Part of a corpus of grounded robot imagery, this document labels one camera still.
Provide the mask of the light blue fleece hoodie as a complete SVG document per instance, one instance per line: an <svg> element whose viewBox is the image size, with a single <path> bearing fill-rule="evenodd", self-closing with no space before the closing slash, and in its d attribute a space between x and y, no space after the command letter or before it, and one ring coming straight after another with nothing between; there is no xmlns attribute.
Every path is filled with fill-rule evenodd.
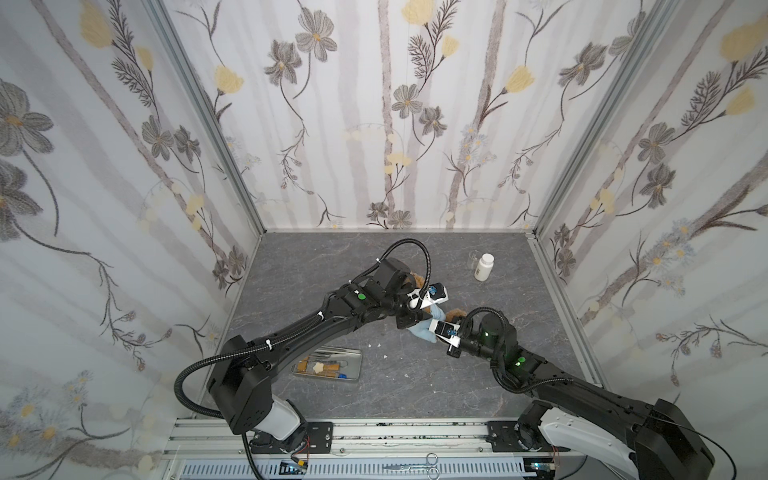
<svg viewBox="0 0 768 480"><path fill-rule="evenodd" d="M415 337L435 344L437 342L437 337L430 329L430 326L433 321L445 321L446 314L437 304L431 305L427 310L429 311L431 318L422 320L419 323L408 327L407 330Z"/></svg>

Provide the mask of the brown teddy bear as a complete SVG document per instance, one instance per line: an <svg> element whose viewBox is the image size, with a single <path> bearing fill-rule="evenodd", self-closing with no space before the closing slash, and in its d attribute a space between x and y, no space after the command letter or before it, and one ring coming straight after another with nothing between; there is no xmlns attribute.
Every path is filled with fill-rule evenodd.
<svg viewBox="0 0 768 480"><path fill-rule="evenodd" d="M419 275L417 273L411 273L411 275L414 278L415 285L416 285L417 289L420 289L421 287L423 287L425 285L425 278L424 277L422 277L421 275ZM436 315L437 308L438 308L438 305L433 306L433 307L429 307L429 308L427 308L427 311L434 318L436 318L437 317L437 315ZM452 309L452 310L448 311L445 314L445 316L446 316L445 320L447 322L450 322L450 323L457 323L460 320L460 318L465 317L466 315L467 315L466 311L464 311L462 309L459 309L459 308L455 308L455 309Z"/></svg>

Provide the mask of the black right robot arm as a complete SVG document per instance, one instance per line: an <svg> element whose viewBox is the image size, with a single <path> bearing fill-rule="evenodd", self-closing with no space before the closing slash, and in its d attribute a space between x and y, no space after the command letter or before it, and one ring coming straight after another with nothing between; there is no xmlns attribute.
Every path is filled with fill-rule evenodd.
<svg viewBox="0 0 768 480"><path fill-rule="evenodd" d="M501 312L479 307L430 329L450 356L488 361L502 389L531 397L513 435L522 449L565 448L636 479L707 479L713 472L716 442L675 404L649 404L577 378L522 347Z"/></svg>

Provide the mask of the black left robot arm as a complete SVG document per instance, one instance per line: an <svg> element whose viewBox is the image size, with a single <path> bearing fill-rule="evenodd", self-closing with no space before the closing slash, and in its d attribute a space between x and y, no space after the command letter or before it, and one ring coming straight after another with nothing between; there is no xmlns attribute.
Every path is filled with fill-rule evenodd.
<svg viewBox="0 0 768 480"><path fill-rule="evenodd" d="M176 399L194 413L224 420L235 435L264 432L280 441L301 436L306 421L273 395L273 380L328 341L370 323L393 317L405 329L426 319L431 273L424 243L398 240L297 322L250 341L233 337L219 354L184 368L174 382Z"/></svg>

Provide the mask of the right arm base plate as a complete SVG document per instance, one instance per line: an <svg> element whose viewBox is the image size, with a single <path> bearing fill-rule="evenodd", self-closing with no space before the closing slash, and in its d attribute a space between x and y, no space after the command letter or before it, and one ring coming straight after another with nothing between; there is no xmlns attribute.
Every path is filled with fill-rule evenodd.
<svg viewBox="0 0 768 480"><path fill-rule="evenodd" d="M520 425L516 420L488 421L486 426L486 441L495 453L555 452L537 427Z"/></svg>

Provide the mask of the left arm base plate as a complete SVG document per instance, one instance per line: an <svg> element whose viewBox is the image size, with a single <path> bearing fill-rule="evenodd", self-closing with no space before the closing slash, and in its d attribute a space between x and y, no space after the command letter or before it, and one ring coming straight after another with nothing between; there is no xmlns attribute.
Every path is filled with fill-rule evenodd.
<svg viewBox="0 0 768 480"><path fill-rule="evenodd" d="M334 423L311 421L303 424L285 440L277 440L266 432L256 431L249 439L253 454L329 454L332 447Z"/></svg>

